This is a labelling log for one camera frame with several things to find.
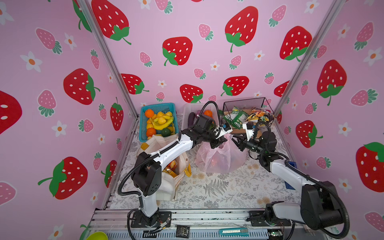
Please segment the yellow snack packet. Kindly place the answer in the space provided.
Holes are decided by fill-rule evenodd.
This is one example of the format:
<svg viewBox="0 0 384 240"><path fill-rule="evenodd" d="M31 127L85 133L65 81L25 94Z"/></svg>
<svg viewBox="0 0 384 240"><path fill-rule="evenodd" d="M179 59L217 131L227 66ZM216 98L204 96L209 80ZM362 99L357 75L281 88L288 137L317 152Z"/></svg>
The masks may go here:
<svg viewBox="0 0 384 240"><path fill-rule="evenodd" d="M169 169L169 168L165 168L165 169L163 170L163 172L169 174L169 175L172 176L173 178L175 178L175 177L178 176L173 170L171 170L171 169Z"/></svg>

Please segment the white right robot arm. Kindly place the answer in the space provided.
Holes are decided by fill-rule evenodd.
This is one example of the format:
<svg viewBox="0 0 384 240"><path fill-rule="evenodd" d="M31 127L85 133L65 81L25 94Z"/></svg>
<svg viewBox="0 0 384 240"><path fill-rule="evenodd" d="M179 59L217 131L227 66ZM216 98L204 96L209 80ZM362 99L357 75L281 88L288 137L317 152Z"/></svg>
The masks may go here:
<svg viewBox="0 0 384 240"><path fill-rule="evenodd" d="M266 205L262 214L251 215L247 220L268 224L289 220L314 231L320 230L334 239L345 238L350 230L350 217L335 186L304 174L290 165L288 156L275 152L276 136L268 123L244 122L243 129L246 131L244 134L234 135L235 145L241 151L257 153L257 160L265 170L280 177L301 194L298 204L272 202Z"/></svg>

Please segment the white canvas tote bag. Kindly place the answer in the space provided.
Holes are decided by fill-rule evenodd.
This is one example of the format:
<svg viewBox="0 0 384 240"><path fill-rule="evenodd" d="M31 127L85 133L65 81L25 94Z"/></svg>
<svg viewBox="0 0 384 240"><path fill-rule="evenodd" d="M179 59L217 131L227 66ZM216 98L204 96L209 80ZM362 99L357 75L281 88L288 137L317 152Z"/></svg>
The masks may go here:
<svg viewBox="0 0 384 240"><path fill-rule="evenodd" d="M171 135L165 138L162 135L151 137L145 143L142 143L137 152L137 157L142 152L145 152L146 154L156 152L177 138L177 135ZM184 152L172 160L172 162L162 171L161 186L156 192L157 201L175 201L177 199L177 188L182 182L184 176L190 177L191 175L189 157L187 153Z"/></svg>

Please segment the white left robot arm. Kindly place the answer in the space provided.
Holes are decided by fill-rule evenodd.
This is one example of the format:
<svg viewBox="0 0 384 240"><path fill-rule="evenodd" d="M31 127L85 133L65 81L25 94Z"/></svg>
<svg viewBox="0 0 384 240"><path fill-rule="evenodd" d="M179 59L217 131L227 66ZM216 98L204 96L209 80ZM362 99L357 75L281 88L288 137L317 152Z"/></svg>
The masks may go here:
<svg viewBox="0 0 384 240"><path fill-rule="evenodd" d="M224 120L221 125L212 128L212 123L212 118L201 115L191 128L181 131L170 144L150 154L139 154L135 166L124 176L118 186L118 195L139 196L140 208L136 214L145 226L154 226L159 218L156 192L162 183L163 170L174 159L202 142L209 143L214 149L227 141L224 135L232 132L231 125Z"/></svg>

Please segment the pink plastic grocery bag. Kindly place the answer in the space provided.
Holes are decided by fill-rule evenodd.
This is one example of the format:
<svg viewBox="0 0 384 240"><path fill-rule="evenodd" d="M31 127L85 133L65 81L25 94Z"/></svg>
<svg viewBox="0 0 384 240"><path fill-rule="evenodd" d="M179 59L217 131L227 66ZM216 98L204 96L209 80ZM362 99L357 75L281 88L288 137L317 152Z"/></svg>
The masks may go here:
<svg viewBox="0 0 384 240"><path fill-rule="evenodd" d="M205 173L227 174L240 168L247 158L234 143L234 135L226 134L226 142L212 149L210 143L202 142L197 151L195 164Z"/></svg>

